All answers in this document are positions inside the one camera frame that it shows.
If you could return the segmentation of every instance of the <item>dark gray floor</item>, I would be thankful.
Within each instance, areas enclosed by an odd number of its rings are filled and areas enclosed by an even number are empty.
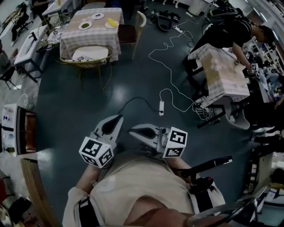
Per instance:
[[[180,22],[190,19],[186,9],[174,8],[171,1],[163,6],[161,2],[147,2],[150,8],[169,10],[181,16]],[[198,19],[200,25],[186,23],[182,28],[189,30],[198,41],[204,17]],[[174,93],[174,103],[180,109],[186,109],[191,101],[178,94],[170,84],[170,72],[161,64],[148,58],[153,49],[163,49],[163,42],[177,36],[175,30],[163,33],[155,25],[146,25],[143,30],[136,56],[131,61],[128,47],[123,47],[123,54],[113,66],[112,79],[104,92],[99,85],[96,70],[86,71],[83,77],[83,90],[80,90],[78,71],[70,66],[56,63],[53,58],[45,70],[39,90],[36,107],[38,129],[38,158],[42,182],[48,200],[61,222],[67,201],[68,190],[75,186],[86,163],[78,154],[78,149],[85,136],[96,124],[122,108],[125,102],[135,96],[147,99],[154,108],[159,105],[159,92],[170,88]],[[185,79],[186,73],[182,60],[188,52],[188,39],[181,36],[174,39],[174,48],[156,52],[153,57],[163,61],[173,71],[173,83],[188,96],[193,89]],[[109,68],[103,69],[107,79]],[[142,100],[127,105],[123,111],[124,130],[141,124],[151,123],[157,126],[177,127],[188,132],[188,141],[183,159],[191,166],[201,164],[217,157],[232,155],[234,162],[202,173],[211,176],[227,202],[237,200],[243,190],[246,165],[249,158],[248,131],[230,129],[222,122],[197,129],[201,120],[192,110],[181,113],[171,105],[169,91],[162,93],[165,101],[165,115],[160,117],[152,112]],[[124,131],[120,142],[126,149],[134,148],[135,141]]]

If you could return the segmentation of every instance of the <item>tablecloth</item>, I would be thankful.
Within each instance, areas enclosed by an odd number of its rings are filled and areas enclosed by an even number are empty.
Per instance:
[[[235,60],[224,50],[207,43],[192,52],[189,59],[200,59],[206,74],[209,96],[201,107],[205,108],[223,96],[230,96],[234,102],[249,96],[244,75],[236,71]]]
[[[96,13],[103,13],[104,17],[99,20],[91,19]],[[118,26],[106,28],[105,23],[111,18],[124,24],[121,8],[96,8],[80,10],[68,24],[60,41],[60,56],[64,59],[72,59],[76,48],[88,45],[103,45],[112,49],[110,61],[117,61],[121,54],[118,40]],[[83,21],[92,21],[92,26],[86,30],[79,30],[78,27]]]

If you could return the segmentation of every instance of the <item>black strap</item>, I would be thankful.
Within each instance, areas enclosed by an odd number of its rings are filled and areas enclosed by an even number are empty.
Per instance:
[[[94,211],[93,205],[91,204],[89,197],[79,202],[79,217],[81,227],[100,226],[99,221],[97,219],[97,215]]]
[[[207,190],[195,193],[194,195],[196,197],[199,212],[203,212],[213,208],[211,198]]]

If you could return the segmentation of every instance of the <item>black backpack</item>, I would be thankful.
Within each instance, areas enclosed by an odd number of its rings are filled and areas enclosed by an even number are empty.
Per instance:
[[[225,23],[230,23],[234,20],[244,20],[250,23],[248,17],[244,16],[243,12],[239,8],[233,7],[219,7],[210,10],[207,14],[207,18],[213,25],[223,25]]]

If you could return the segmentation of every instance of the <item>white plate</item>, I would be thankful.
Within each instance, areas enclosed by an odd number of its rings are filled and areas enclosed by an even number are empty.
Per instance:
[[[89,26],[83,28],[82,25],[85,24],[85,23],[88,23]],[[86,30],[86,29],[88,29],[90,26],[92,26],[92,22],[91,22],[91,21],[83,21],[83,22],[79,25],[78,29],[79,29],[79,30]]]
[[[99,20],[99,19],[102,19],[105,15],[103,13],[95,13],[93,16],[92,16],[92,19],[93,20]]]
[[[117,26],[119,25],[119,22],[117,22],[117,21],[115,21],[115,20],[114,20],[114,22],[116,23],[116,27],[117,27]],[[116,28],[116,27],[111,26],[108,22],[105,23],[105,26],[106,26],[107,28]]]

